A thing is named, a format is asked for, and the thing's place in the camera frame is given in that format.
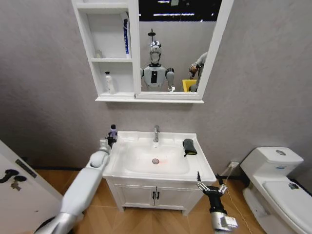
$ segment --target white shelf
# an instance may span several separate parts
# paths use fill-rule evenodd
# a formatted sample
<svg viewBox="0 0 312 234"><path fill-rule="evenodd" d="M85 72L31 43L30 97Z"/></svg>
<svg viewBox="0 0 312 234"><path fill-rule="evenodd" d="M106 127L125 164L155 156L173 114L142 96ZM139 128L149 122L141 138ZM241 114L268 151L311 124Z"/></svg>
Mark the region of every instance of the white shelf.
<svg viewBox="0 0 312 234"><path fill-rule="evenodd" d="M98 98L105 99L105 100L134 99L135 94L134 94L134 92L116 92L115 94L110 94L109 92L104 92Z"/></svg>
<svg viewBox="0 0 312 234"><path fill-rule="evenodd" d="M149 102L149 103L188 103L188 104L203 104L203 100L168 100L168 99L140 99L134 98L134 93L130 96L119 96L118 93L111 95L101 95L96 101L110 101L110 102Z"/></svg>
<svg viewBox="0 0 312 234"><path fill-rule="evenodd" d="M126 3L81 3L77 2L76 7L79 11L87 14L120 14L128 11Z"/></svg>
<svg viewBox="0 0 312 234"><path fill-rule="evenodd" d="M91 62L132 62L132 58L91 58Z"/></svg>

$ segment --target toilet flush button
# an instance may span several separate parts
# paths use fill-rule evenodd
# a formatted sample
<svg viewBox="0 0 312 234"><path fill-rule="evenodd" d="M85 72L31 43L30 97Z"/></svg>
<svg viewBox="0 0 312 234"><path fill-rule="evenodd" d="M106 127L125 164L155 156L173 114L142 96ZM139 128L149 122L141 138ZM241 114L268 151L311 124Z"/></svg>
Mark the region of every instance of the toilet flush button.
<svg viewBox="0 0 312 234"><path fill-rule="evenodd" d="M283 152L283 151L281 151L281 150L276 150L276 152L277 152L279 155L284 155L284 156L286 155L285 152Z"/></svg>

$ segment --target faucet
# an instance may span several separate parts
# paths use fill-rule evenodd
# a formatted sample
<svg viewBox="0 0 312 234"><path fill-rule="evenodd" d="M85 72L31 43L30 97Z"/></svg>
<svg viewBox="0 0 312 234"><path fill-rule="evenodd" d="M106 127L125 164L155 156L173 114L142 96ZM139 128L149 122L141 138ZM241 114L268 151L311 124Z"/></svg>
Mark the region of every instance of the faucet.
<svg viewBox="0 0 312 234"><path fill-rule="evenodd" d="M158 133L160 133L160 129L158 125L154 126L154 133L155 133L155 137L154 137L153 142L158 142Z"/></svg>

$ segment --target cabinet door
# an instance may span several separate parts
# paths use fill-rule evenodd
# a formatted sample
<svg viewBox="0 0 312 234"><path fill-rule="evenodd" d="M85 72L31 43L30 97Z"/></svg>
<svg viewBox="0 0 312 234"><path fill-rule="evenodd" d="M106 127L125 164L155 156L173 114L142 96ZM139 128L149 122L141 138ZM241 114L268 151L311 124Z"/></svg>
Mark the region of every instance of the cabinet door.
<svg viewBox="0 0 312 234"><path fill-rule="evenodd" d="M164 209L186 210L196 192L195 189L157 187L155 206Z"/></svg>
<svg viewBox="0 0 312 234"><path fill-rule="evenodd" d="M156 197L156 187L137 185L116 185L122 206L152 207Z"/></svg>

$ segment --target white sink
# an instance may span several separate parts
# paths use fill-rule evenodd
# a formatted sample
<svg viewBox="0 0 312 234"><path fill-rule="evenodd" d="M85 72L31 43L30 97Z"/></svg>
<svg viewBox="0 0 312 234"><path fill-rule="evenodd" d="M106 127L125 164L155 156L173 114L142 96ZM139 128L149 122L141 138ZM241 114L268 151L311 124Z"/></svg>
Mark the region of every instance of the white sink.
<svg viewBox="0 0 312 234"><path fill-rule="evenodd" d="M117 143L103 177L161 178L196 181L197 171L202 181L216 178L206 157L192 133L159 133L153 142L154 132L118 132ZM194 141L197 155L185 155L183 140Z"/></svg>

